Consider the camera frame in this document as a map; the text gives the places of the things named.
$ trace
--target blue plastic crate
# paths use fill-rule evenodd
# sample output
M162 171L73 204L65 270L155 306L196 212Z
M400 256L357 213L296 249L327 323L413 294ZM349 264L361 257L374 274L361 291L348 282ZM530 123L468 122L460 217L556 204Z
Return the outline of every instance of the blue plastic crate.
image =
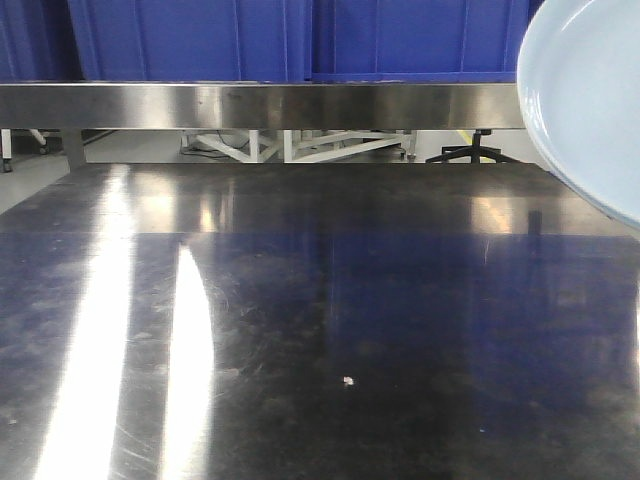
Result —
M65 0L0 0L0 82L79 75Z
M529 8L529 16L533 18L540 6L544 3L544 0L530 0L531 6Z
M508 82L529 0L316 0L317 81Z
M89 80L311 76L311 0L68 0Z

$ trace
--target metal shelf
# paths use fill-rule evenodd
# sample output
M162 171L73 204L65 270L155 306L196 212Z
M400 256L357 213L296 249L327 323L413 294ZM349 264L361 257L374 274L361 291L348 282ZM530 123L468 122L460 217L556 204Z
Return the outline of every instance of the metal shelf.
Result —
M0 85L0 126L54 129L524 128L514 84Z

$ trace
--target table top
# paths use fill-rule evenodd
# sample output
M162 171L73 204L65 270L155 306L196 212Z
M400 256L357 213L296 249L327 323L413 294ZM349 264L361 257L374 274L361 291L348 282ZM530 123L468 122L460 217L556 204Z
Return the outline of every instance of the table top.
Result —
M89 165L0 216L0 479L640 476L640 246L530 165Z
M0 125L41 129L524 128L515 84L0 84Z

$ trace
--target white metal frame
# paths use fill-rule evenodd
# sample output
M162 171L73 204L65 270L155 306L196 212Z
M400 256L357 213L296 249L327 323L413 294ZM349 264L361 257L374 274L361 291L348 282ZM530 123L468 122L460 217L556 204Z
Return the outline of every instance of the white metal frame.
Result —
M372 132L370 130L282 130L278 131L274 140L260 133L259 130L234 130L249 141L249 153L240 148L226 144L217 134L198 130L185 131L182 135L182 146L189 147L200 142L243 163L264 163L278 154L285 163L317 163L337 160L357 153L368 152L391 145L400 145L411 161L416 154L417 131L397 130L394 133ZM349 140L372 140L346 145ZM305 153L311 148L332 148Z
M395 133L372 132L370 130L331 130L316 136L316 131L284 130L285 163L317 163L329 162L357 153L368 152L391 145L400 145L407 158L413 160L416 155L416 130L406 133L397 130ZM355 145L345 145L347 140L372 140ZM304 150L331 144L332 149L303 154Z
M39 130L29 129L29 132L36 141L40 144L40 148L47 147L47 139L40 133ZM11 144L11 130L2 129L0 134L0 147L2 148L2 171L9 173L12 171L11 159L13 158L13 148Z
M249 140L249 154L222 141L217 134L199 130L185 131L182 146L189 147L193 141L200 142L243 163L264 163L280 150L279 142L260 133L260 130L234 130L234 133Z

